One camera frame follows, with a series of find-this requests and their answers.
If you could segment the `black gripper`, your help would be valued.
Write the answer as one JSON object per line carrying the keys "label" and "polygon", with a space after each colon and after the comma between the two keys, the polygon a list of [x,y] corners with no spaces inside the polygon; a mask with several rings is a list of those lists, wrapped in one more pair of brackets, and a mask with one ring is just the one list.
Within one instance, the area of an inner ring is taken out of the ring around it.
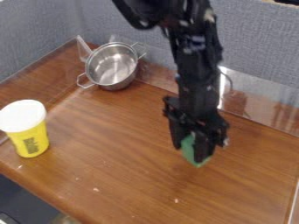
{"label": "black gripper", "polygon": [[216,145],[228,145],[229,123],[213,110],[203,117],[193,117],[180,109],[179,98],[165,96],[163,98],[163,115],[168,118],[172,145],[176,150],[181,148],[181,140],[195,132],[193,160],[203,163],[213,154]]}

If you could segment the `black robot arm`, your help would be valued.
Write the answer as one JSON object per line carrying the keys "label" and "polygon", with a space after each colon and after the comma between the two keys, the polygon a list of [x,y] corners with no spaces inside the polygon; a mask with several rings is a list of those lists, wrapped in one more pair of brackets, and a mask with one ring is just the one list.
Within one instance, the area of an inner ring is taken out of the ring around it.
{"label": "black robot arm", "polygon": [[173,147],[203,165],[228,143],[229,124],[219,114],[223,48],[211,0],[112,0],[137,30],[160,28],[176,65],[179,95],[163,98]]}

